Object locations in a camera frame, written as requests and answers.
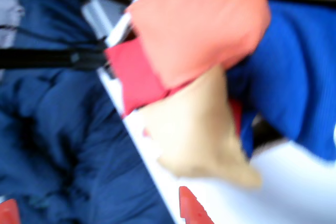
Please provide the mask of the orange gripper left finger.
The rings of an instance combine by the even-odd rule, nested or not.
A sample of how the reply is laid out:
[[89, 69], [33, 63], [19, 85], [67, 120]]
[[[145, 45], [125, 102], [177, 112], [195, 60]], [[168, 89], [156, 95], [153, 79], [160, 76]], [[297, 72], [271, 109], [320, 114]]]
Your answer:
[[9, 199], [2, 202], [0, 214], [1, 224], [20, 224], [20, 215], [16, 200]]

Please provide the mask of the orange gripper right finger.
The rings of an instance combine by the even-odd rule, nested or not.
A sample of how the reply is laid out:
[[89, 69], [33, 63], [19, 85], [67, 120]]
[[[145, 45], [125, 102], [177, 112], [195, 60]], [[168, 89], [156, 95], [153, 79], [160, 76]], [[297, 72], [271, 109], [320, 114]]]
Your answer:
[[180, 216], [186, 224], [214, 224], [196, 196], [186, 186], [179, 187]]

